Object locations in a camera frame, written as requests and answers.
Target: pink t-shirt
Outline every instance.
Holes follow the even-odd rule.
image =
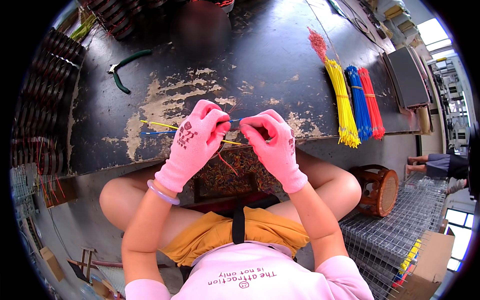
[[[167,300],[165,285],[137,279],[125,287],[127,300]],[[334,256],[311,272],[282,252],[257,243],[229,245],[203,256],[178,294],[180,299],[360,299],[372,292],[357,266]]]

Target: concrete floor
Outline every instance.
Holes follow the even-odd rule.
[[[385,136],[380,141],[369,140],[364,142],[358,149],[338,145],[337,142],[338,139],[336,138],[307,141],[299,145],[299,148],[343,169],[367,164],[380,164],[395,170],[400,180],[403,179],[403,165],[406,163],[407,156],[416,155],[414,135]],[[96,253],[93,257],[95,260],[121,262],[120,246],[122,239],[120,235],[122,231],[111,225],[104,217],[98,197],[103,186],[110,179],[149,165],[152,165],[152,163],[116,168],[75,178],[78,199],[50,209],[53,221],[68,253],[64,250],[54,231],[52,219],[45,204],[39,202],[40,213],[35,215],[34,222],[43,245],[51,249],[60,263],[65,273],[65,279],[57,282],[42,259],[38,259],[39,267],[63,299],[81,299],[79,288],[84,285],[84,282],[75,276],[66,261],[69,256],[74,260],[81,260],[82,250],[80,247],[95,248]],[[184,199],[180,197],[182,202],[189,195],[183,197]],[[159,264],[167,264],[172,267],[162,270],[167,287],[171,293],[178,292],[182,285],[178,268],[175,268],[173,261],[164,254],[157,253]],[[313,254],[311,246],[307,245],[300,249],[297,259],[299,264],[312,270]],[[93,270],[92,273],[103,277],[97,270]]]

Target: bundle of blue wires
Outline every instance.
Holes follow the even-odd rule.
[[[360,141],[366,141],[372,136],[372,123],[368,112],[367,101],[361,85],[357,68],[347,67],[348,78],[352,87],[353,106],[355,108],[355,123],[359,132]]]

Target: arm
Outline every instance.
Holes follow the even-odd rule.
[[[240,129],[265,168],[289,194],[312,242],[315,269],[333,256],[348,256],[335,216],[308,183],[307,176],[299,170],[294,132],[288,124],[269,109],[244,118],[240,121]],[[268,132],[272,138],[270,142],[267,143],[259,132]]]
[[[458,192],[459,190],[464,189],[467,186],[467,180],[466,179],[459,179],[455,182],[455,184],[447,190],[447,195],[453,194],[455,192]]]
[[[157,180],[154,183],[164,194],[172,198],[177,196]],[[145,193],[121,244],[125,284],[142,278],[164,283],[156,265],[156,249],[171,206],[151,190]]]
[[[230,129],[228,120],[228,114],[217,104],[200,100],[175,133],[170,158],[155,174],[155,186],[162,193],[176,197],[218,150]],[[163,283],[156,265],[156,250],[171,206],[152,190],[146,191],[123,236],[121,252],[126,284],[137,279]]]
[[[348,256],[335,216],[309,182],[298,192],[288,194],[312,243],[315,270],[337,255]]]

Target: bare leg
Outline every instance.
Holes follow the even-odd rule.
[[[427,165],[419,165],[419,166],[406,165],[405,173],[410,174],[411,171],[426,173],[427,172]]]
[[[409,165],[413,165],[414,162],[420,162],[420,163],[426,163],[428,161],[428,155],[422,155],[422,156],[417,156],[417,157],[411,157],[409,156],[407,158],[407,162]]]
[[[300,170],[307,175],[308,181],[332,210],[337,220],[357,206],[361,197],[361,188],[352,174],[298,148],[296,155]],[[267,208],[267,211],[301,223],[291,201],[275,204]]]
[[[147,180],[153,179],[160,167],[161,165],[155,165],[128,173],[110,180],[103,187],[100,206],[110,223],[125,231],[148,189]],[[158,248],[167,246],[179,233],[203,215],[197,211],[172,206],[163,226],[162,240]]]

